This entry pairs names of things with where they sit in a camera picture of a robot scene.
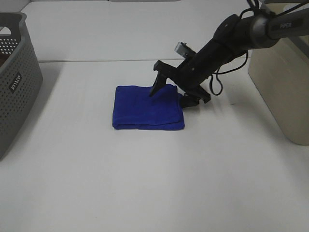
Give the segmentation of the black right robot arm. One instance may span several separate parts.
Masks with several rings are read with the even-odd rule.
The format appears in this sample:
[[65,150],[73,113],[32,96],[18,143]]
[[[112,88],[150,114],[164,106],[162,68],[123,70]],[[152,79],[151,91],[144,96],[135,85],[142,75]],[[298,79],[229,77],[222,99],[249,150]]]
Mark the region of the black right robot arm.
[[200,100],[208,102],[211,96],[200,84],[208,77],[220,75],[218,70],[223,65],[248,55],[249,50],[270,48],[281,38],[308,33],[308,9],[279,15],[258,10],[247,18],[233,14],[220,24],[213,38],[198,52],[185,43],[178,43],[175,51],[184,58],[178,67],[157,61],[154,70],[158,74],[149,95],[156,94],[170,79],[185,92],[181,107],[196,106]]

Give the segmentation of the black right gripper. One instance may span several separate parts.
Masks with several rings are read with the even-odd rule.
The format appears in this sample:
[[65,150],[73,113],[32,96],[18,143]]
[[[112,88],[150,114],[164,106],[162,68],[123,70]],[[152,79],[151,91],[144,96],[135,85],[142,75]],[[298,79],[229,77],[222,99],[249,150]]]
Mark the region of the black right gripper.
[[207,103],[211,96],[200,84],[234,58],[235,54],[230,48],[216,40],[210,40],[194,57],[185,59],[178,67],[158,60],[154,64],[154,71],[158,74],[149,96],[156,94],[166,85],[167,79],[170,79],[186,94],[181,96],[181,108],[195,107],[200,100]]

